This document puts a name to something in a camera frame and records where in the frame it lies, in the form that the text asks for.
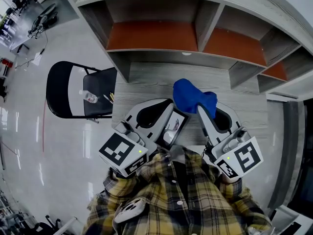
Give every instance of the sleeve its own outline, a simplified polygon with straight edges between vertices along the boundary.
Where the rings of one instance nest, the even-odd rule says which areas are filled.
[[[232,208],[244,217],[248,227],[253,227],[260,231],[271,228],[269,218],[252,199],[250,190],[243,187],[242,179],[234,183],[220,181],[219,189]]]
[[[117,208],[132,198],[138,186],[139,179],[135,175],[132,178],[118,178],[110,168],[103,185],[104,191],[94,196],[88,209],[90,210],[87,223],[82,235],[110,235],[114,234],[112,221]]]

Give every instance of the gray table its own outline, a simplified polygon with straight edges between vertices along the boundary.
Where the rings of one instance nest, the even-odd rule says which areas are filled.
[[[173,99],[175,81],[187,78],[201,91],[212,91],[217,94],[218,101],[236,111],[242,124],[252,136],[256,136],[260,148],[265,149],[267,134],[267,101],[264,94],[258,93],[256,78],[245,84],[230,89],[227,70],[201,66],[132,63],[130,82],[126,83],[118,74],[116,79],[112,127],[114,128],[136,104],[154,99]],[[176,140],[176,144],[204,145],[206,138],[195,114],[189,119]]]

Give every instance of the plaid shirt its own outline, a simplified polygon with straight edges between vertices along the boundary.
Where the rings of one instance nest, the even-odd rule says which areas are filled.
[[[83,234],[240,235],[247,234],[248,227],[262,231],[271,227],[250,190],[242,187],[241,179],[225,184],[217,168],[199,154],[184,151],[188,204],[175,183],[177,174],[170,154],[161,150],[130,179],[117,178],[110,170],[105,190],[88,206],[91,212]],[[114,229],[117,208],[139,197],[146,201],[144,212]]]

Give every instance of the water bottle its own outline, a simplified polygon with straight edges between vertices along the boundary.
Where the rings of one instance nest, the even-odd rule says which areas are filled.
[[[84,100],[88,101],[89,103],[95,104],[98,101],[97,96],[89,91],[80,90],[79,94],[83,95]]]

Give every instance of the white marker cube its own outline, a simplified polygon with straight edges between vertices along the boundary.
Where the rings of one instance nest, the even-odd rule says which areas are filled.
[[[216,164],[231,180],[251,172],[263,162],[260,147],[255,137],[241,143],[239,147],[220,156]]]
[[[128,177],[148,162],[148,149],[126,135],[110,129],[109,138],[99,150],[100,157],[113,169]]]

